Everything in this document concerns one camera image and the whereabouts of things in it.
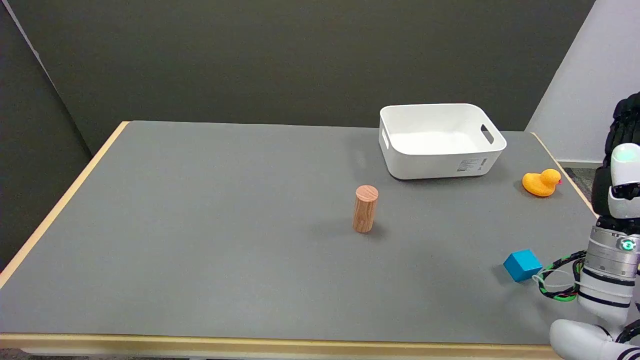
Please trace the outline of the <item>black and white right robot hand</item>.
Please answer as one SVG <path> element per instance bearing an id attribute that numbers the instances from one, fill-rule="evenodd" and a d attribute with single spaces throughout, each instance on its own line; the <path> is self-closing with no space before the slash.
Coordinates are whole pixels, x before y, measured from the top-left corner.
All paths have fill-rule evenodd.
<path id="1" fill-rule="evenodd" d="M 613 122 L 605 141 L 605 157 L 603 158 L 602 166 L 595 170 L 590 194 L 592 209 L 599 216 L 611 216 L 608 193 L 612 185 L 611 155 L 614 148 L 629 142 L 639 144 L 639 113 L 640 94 L 638 92 L 620 100 L 615 105 L 612 115 Z"/>

